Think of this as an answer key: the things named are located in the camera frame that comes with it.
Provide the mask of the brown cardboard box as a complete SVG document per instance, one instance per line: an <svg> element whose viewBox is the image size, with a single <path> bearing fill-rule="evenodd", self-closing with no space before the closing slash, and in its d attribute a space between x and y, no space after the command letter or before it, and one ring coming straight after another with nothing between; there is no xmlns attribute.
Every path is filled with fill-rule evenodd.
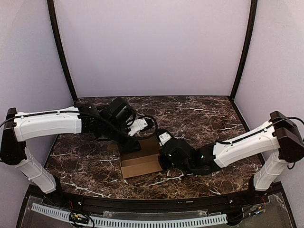
<svg viewBox="0 0 304 228"><path fill-rule="evenodd" d="M158 161L159 142L150 138L139 143L140 151L130 154L122 154L119 151L120 169L124 179L162 171Z"/></svg>

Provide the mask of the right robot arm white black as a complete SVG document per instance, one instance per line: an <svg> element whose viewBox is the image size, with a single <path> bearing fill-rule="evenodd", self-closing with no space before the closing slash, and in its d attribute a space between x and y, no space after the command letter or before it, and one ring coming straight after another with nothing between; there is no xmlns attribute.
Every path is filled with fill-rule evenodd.
<svg viewBox="0 0 304 228"><path fill-rule="evenodd" d="M271 156L249 182L253 191L264 192L289 164L304 157L304 140L294 120L296 117L274 111L270 119L256 129L199 149L160 129L156 134L161 147L158 160L163 170L174 167L183 173L209 175L239 160L271 151Z"/></svg>

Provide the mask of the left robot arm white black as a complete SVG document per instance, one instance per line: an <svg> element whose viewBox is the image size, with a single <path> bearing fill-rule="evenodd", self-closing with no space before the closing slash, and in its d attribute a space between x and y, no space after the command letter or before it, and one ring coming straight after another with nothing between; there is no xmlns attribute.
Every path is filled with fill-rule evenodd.
<svg viewBox="0 0 304 228"><path fill-rule="evenodd" d="M139 149L134 135L148 126L137 118L134 109L117 98L106 106L78 104L65 109L37 113L17 112L11 108L2 123L0 161L19 169L43 193L60 191L60 182L34 158L26 140L57 134L92 133L105 136L123 146L126 153Z"/></svg>

